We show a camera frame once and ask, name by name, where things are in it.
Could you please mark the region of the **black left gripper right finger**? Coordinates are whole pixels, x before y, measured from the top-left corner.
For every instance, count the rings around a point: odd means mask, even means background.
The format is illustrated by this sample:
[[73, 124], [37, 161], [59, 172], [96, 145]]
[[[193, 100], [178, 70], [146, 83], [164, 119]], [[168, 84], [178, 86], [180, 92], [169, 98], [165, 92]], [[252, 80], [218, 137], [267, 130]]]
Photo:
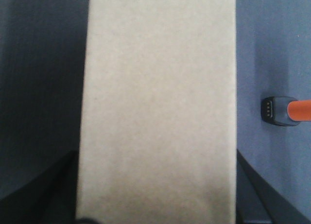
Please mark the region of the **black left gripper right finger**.
[[237, 152], [238, 224], [309, 224], [311, 221], [280, 195]]

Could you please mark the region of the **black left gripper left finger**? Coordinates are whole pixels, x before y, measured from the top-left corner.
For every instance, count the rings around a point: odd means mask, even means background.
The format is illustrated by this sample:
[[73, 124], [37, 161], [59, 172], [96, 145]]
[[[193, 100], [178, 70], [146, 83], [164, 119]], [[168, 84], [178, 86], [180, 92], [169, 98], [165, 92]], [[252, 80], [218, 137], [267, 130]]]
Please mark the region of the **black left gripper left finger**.
[[75, 222], [78, 153], [68, 152], [32, 180], [0, 199], [2, 224]]

